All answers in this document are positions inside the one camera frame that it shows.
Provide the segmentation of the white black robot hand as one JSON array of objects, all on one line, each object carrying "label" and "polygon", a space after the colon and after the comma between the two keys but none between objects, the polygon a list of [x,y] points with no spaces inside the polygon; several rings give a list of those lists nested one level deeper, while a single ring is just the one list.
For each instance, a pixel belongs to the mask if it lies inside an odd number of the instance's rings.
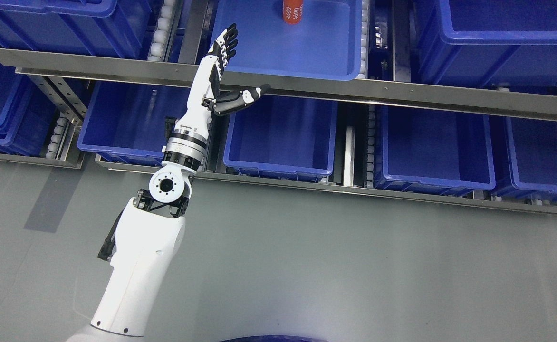
[{"label": "white black robot hand", "polygon": [[229,61],[236,55],[238,36],[239,31],[234,22],[213,41],[194,75],[183,120],[208,123],[213,114],[229,115],[252,106],[271,89],[270,84],[263,84],[222,95],[221,81]]}]

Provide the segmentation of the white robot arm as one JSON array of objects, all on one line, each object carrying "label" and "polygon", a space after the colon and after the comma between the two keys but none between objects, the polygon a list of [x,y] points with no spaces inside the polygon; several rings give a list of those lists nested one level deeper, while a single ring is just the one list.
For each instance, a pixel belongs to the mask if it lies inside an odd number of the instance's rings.
[{"label": "white robot arm", "polygon": [[[209,113],[186,113],[174,132],[203,138],[206,143],[210,123]],[[189,200],[190,177],[196,171],[176,162],[164,161],[162,165],[150,178],[152,199],[162,204]],[[110,258],[113,272],[92,320],[67,342],[144,341],[151,309],[182,242],[186,219],[159,216],[151,208],[140,208],[139,202],[137,197],[131,198],[118,219],[115,253]]]}]

